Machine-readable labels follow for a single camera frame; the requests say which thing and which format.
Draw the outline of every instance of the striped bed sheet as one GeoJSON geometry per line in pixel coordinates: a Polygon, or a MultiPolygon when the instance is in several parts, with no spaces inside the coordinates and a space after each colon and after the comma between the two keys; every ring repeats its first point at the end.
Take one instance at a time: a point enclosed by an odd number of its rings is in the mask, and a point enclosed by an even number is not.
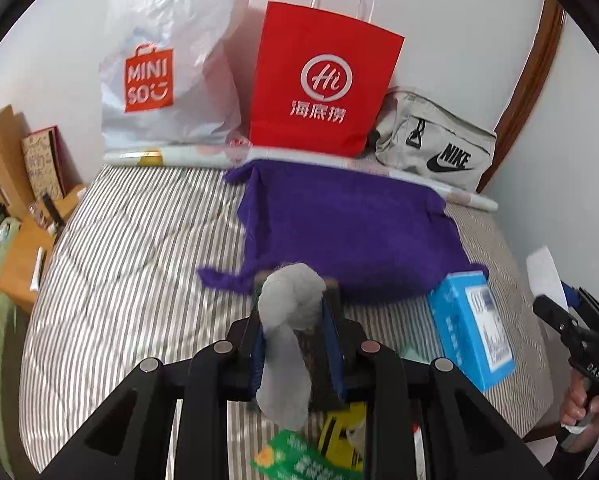
{"type": "MultiPolygon", "coordinates": [[[[223,171],[105,166],[68,222],[35,304],[22,363],[20,431],[41,471],[115,386],[141,361],[192,357],[249,314],[249,298],[206,288],[195,272],[237,272],[244,229],[236,218],[243,186],[223,171]]],[[[449,204],[473,261],[490,269],[490,286],[511,339],[516,372],[486,392],[515,431],[530,430],[553,401],[548,362],[531,296],[492,216],[449,204]]],[[[406,344],[442,355],[425,298],[347,305],[347,317],[399,350],[406,344]]],[[[176,412],[167,479],[172,478],[176,412]]],[[[311,417],[309,440],[322,417],[311,417]]],[[[233,479],[260,478],[250,460],[274,425],[243,403],[229,403],[233,479]]]]}

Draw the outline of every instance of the nike swoosh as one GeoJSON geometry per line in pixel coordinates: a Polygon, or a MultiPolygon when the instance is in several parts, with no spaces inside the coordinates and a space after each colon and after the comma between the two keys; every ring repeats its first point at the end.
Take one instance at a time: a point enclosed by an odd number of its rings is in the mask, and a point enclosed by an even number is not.
{"type": "Polygon", "coordinates": [[[447,166],[440,166],[439,162],[437,162],[437,157],[441,155],[441,152],[437,155],[433,155],[426,162],[426,168],[435,172],[435,173],[450,173],[451,171],[470,171],[474,170],[474,168],[449,168],[447,166]]]}

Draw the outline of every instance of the green blanket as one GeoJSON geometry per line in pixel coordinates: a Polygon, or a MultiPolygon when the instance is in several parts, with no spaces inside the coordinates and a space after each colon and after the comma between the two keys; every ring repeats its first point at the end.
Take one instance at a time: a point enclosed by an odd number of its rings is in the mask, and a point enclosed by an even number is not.
{"type": "MultiPolygon", "coordinates": [[[[19,221],[13,218],[7,218],[4,224],[10,226],[10,231],[0,241],[0,271],[20,227],[19,221]]],[[[0,462],[17,480],[38,476],[26,456],[19,433],[19,382],[27,328],[28,315],[0,293],[0,462]]]]}

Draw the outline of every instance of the blue box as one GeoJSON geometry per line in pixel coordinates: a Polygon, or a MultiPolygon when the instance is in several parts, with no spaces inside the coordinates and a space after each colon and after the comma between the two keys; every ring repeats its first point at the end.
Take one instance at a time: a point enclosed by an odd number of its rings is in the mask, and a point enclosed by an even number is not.
{"type": "Polygon", "coordinates": [[[449,274],[428,294],[448,359],[482,392],[515,370],[511,343],[484,273],[449,274]]]}

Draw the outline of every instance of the green snack package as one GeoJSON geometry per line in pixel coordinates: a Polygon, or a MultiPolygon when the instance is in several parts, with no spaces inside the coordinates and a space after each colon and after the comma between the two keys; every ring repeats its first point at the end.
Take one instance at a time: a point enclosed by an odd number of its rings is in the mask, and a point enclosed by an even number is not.
{"type": "Polygon", "coordinates": [[[281,431],[251,462],[272,480],[361,480],[363,473],[328,462],[294,431],[281,431]]]}

